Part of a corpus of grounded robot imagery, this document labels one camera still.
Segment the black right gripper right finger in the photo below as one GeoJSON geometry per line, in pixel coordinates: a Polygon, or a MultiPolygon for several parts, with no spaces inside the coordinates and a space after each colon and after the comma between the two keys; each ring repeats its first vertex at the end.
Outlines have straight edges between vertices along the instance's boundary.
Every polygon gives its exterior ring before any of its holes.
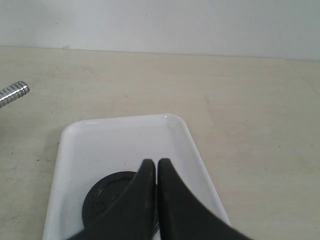
{"type": "Polygon", "coordinates": [[[172,162],[158,162],[157,198],[162,240],[239,240],[240,233],[210,212],[188,189],[172,162]]]}

